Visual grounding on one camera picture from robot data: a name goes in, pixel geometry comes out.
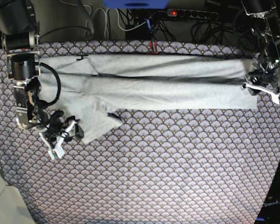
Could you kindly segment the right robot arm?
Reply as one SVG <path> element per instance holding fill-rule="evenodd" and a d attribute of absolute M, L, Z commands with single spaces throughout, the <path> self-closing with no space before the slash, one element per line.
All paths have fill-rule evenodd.
<path fill-rule="evenodd" d="M 49 116 L 45 109 L 56 104 L 61 94 L 61 80 L 49 65 L 35 61 L 39 50 L 39 25 L 35 10 L 29 0 L 0 0 L 0 49 L 6 53 L 7 77 L 15 81 L 16 122 L 21 129 L 35 129 L 48 141 L 49 146 L 58 141 L 82 139 L 84 132 L 74 116 L 61 121 L 62 110 Z M 56 79 L 55 98 L 39 98 L 41 84 L 38 76 L 41 67 L 49 70 Z"/>

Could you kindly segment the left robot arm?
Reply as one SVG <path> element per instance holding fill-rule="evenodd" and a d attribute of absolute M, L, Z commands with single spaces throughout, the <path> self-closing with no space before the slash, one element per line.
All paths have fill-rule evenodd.
<path fill-rule="evenodd" d="M 241 1 L 247 16 L 254 17 L 256 22 L 251 32 L 259 41 L 259 56 L 256 70 L 246 76 L 247 86 L 252 95 L 265 89 L 279 94 L 280 92 L 280 20 L 273 13 L 277 8 L 274 0 Z"/>

